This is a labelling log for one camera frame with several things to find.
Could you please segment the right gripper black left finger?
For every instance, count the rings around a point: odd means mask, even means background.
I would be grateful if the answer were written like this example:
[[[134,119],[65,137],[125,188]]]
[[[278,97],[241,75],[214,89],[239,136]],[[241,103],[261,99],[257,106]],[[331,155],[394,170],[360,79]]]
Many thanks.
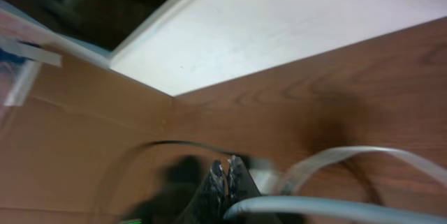
[[[221,162],[215,160],[186,209],[181,224],[221,224],[226,211],[226,182]]]

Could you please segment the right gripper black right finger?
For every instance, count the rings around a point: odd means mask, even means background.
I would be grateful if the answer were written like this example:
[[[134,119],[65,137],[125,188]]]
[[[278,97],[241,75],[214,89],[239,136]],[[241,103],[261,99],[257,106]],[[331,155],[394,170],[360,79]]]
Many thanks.
[[[243,160],[240,157],[232,156],[229,163],[230,167],[227,176],[229,207],[242,200],[260,197],[261,193],[255,185]],[[226,222],[230,224],[279,224],[279,219],[275,214],[270,213],[245,213]]]

